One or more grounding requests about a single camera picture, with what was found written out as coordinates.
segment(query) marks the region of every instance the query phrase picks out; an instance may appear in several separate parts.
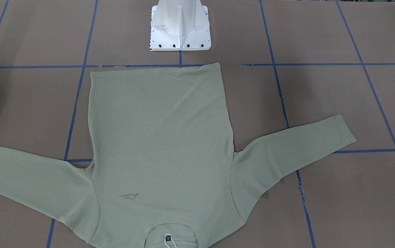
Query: sleeve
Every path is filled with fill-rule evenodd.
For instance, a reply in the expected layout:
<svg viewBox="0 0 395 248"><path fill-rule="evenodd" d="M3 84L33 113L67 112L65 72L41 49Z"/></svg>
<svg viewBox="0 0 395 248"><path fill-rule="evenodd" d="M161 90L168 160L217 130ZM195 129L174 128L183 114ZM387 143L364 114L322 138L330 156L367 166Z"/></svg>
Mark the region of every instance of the sleeve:
<svg viewBox="0 0 395 248"><path fill-rule="evenodd" d="M99 203L87 169L0 147L0 194L48 215L89 241Z"/></svg>
<svg viewBox="0 0 395 248"><path fill-rule="evenodd" d="M259 137L234 153L231 188L243 220L284 176L355 142L340 115Z"/></svg>

